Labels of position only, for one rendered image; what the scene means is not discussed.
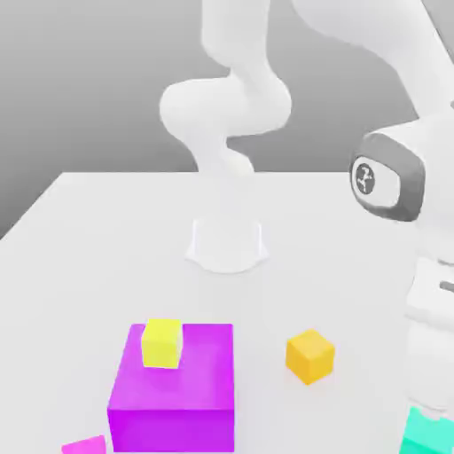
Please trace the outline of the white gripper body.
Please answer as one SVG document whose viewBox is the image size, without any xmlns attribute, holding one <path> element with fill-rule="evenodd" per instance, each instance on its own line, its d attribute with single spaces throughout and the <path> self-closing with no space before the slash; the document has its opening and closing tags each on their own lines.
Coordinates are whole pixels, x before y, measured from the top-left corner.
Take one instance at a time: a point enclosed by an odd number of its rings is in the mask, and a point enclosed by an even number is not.
<svg viewBox="0 0 454 454">
<path fill-rule="evenodd" d="M 454 402 L 454 312 L 407 309 L 407 396 L 429 418 Z"/>
</svg>

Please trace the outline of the small teal cube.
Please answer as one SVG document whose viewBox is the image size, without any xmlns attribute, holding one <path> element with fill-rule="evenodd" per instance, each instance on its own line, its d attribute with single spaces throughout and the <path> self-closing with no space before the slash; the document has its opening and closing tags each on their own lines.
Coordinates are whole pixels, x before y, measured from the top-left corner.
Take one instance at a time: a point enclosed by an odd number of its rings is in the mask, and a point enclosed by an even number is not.
<svg viewBox="0 0 454 454">
<path fill-rule="evenodd" d="M 454 421 L 425 417 L 411 407 L 403 432 L 399 454 L 453 454 Z"/>
</svg>

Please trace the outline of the small orange cube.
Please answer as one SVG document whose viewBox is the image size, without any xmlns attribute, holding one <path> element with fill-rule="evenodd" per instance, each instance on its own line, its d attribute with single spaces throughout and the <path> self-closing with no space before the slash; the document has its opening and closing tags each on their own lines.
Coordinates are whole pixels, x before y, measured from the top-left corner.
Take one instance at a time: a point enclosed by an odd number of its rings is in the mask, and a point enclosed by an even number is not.
<svg viewBox="0 0 454 454">
<path fill-rule="evenodd" d="M 334 355 L 334 345 L 314 329 L 308 329 L 286 343 L 286 367 L 306 385 L 333 371 Z"/>
</svg>

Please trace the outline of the small yellow cube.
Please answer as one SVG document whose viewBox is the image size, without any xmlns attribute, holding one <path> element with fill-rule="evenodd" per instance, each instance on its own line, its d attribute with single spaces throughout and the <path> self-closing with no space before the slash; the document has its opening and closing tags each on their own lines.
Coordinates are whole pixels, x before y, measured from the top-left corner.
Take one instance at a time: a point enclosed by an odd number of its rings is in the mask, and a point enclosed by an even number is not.
<svg viewBox="0 0 454 454">
<path fill-rule="evenodd" d="M 183 343 L 183 325 L 179 319 L 149 318 L 141 337 L 143 366 L 177 369 Z"/>
</svg>

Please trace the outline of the small pink cube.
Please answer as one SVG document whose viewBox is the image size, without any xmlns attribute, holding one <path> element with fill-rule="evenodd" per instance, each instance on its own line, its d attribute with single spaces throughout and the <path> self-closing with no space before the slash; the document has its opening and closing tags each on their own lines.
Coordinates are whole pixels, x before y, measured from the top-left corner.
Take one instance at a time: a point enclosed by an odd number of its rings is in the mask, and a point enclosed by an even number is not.
<svg viewBox="0 0 454 454">
<path fill-rule="evenodd" d="M 71 442 L 61 446 L 61 454 L 106 454 L 106 439 L 103 435 Z"/>
</svg>

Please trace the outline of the large magenta box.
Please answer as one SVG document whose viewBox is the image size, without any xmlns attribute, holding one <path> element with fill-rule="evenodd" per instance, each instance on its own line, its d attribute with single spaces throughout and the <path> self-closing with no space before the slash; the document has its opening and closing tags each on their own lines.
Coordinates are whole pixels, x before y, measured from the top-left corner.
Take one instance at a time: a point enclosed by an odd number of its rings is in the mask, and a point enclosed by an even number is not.
<svg viewBox="0 0 454 454">
<path fill-rule="evenodd" d="M 145 368 L 133 324 L 107 405 L 116 452 L 235 449 L 233 326 L 185 324 L 176 369 Z"/>
</svg>

